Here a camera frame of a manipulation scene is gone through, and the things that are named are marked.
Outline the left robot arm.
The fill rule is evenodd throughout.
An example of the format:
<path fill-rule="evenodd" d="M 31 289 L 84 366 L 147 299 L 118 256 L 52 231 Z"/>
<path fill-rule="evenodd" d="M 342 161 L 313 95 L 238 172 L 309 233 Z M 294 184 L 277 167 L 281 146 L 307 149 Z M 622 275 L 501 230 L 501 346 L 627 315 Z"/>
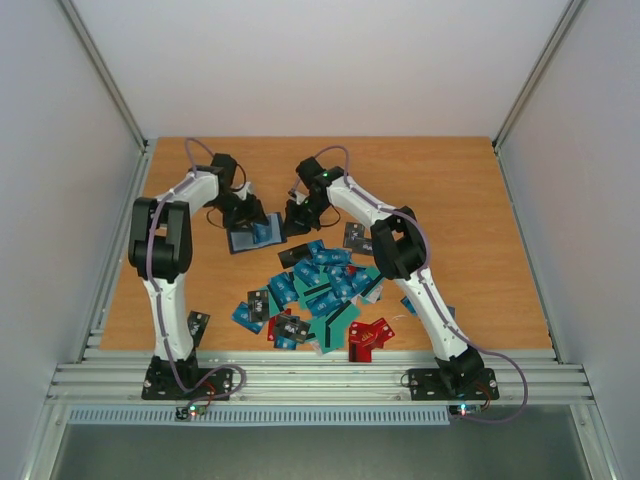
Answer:
<path fill-rule="evenodd" d="M 204 382 L 188 328 L 186 273 L 193 258 L 191 218 L 203 208 L 222 212 L 225 229 L 266 225 L 267 215 L 248 181 L 235 187 L 240 168 L 229 154 L 210 165 L 193 165 L 176 186 L 157 197 L 139 197 L 132 207 L 128 261 L 149 296 L 155 332 L 152 365 L 179 398 L 195 395 Z"/>

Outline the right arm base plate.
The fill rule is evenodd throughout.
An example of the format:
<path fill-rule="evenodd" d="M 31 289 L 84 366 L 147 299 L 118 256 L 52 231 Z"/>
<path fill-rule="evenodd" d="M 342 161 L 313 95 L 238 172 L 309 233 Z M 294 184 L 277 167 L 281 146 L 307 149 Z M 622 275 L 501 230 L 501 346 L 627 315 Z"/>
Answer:
<path fill-rule="evenodd" d="M 449 393 L 435 368 L 414 368 L 405 372 L 406 386 L 413 401 L 484 401 L 498 400 L 500 393 L 495 373 L 484 368 L 458 393 Z"/>

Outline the dark blue card holder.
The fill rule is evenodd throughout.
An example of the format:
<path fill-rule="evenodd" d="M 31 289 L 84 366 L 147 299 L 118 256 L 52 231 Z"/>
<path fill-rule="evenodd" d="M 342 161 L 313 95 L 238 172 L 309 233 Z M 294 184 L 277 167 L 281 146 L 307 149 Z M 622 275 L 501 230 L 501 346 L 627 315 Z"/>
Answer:
<path fill-rule="evenodd" d="M 281 214 L 270 213 L 267 220 L 266 225 L 254 223 L 247 228 L 228 230 L 229 253 L 234 255 L 286 243 Z"/>

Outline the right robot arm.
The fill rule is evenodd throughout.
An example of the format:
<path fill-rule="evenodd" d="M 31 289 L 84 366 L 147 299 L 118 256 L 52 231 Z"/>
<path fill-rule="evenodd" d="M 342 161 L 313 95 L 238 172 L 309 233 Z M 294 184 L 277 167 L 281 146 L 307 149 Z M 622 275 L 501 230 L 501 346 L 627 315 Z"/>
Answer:
<path fill-rule="evenodd" d="M 467 394 L 475 387 L 484 362 L 435 285 L 428 241 L 413 210 L 383 202 L 342 168 L 325 169 L 314 157 L 301 161 L 296 174 L 307 192 L 290 193 L 286 212 L 294 215 L 294 224 L 317 228 L 324 211 L 335 207 L 364 225 L 371 235 L 377 269 L 404 292 L 430 338 L 442 387 L 451 398 Z"/>

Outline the blue vip card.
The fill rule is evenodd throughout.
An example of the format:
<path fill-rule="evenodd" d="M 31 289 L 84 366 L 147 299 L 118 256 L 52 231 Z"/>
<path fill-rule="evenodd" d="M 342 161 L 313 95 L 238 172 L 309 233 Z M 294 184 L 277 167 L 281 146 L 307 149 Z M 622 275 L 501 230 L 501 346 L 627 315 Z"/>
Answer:
<path fill-rule="evenodd" d="M 270 241 L 272 238 L 272 230 L 269 224 L 255 223 L 253 225 L 253 243 L 261 244 Z"/>

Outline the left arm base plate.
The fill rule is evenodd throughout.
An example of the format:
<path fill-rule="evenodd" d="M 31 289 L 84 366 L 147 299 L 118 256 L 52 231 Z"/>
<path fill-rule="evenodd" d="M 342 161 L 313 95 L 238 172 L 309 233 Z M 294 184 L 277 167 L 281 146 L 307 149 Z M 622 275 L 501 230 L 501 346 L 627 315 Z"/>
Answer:
<path fill-rule="evenodd" d="M 197 368 L 193 378 L 180 375 L 184 385 L 182 389 L 171 369 L 149 367 L 142 384 L 141 398 L 146 401 L 187 401 L 199 397 L 227 400 L 235 380 L 239 379 L 238 375 L 231 369 L 221 369 L 195 387 L 206 372 L 206 369 Z"/>

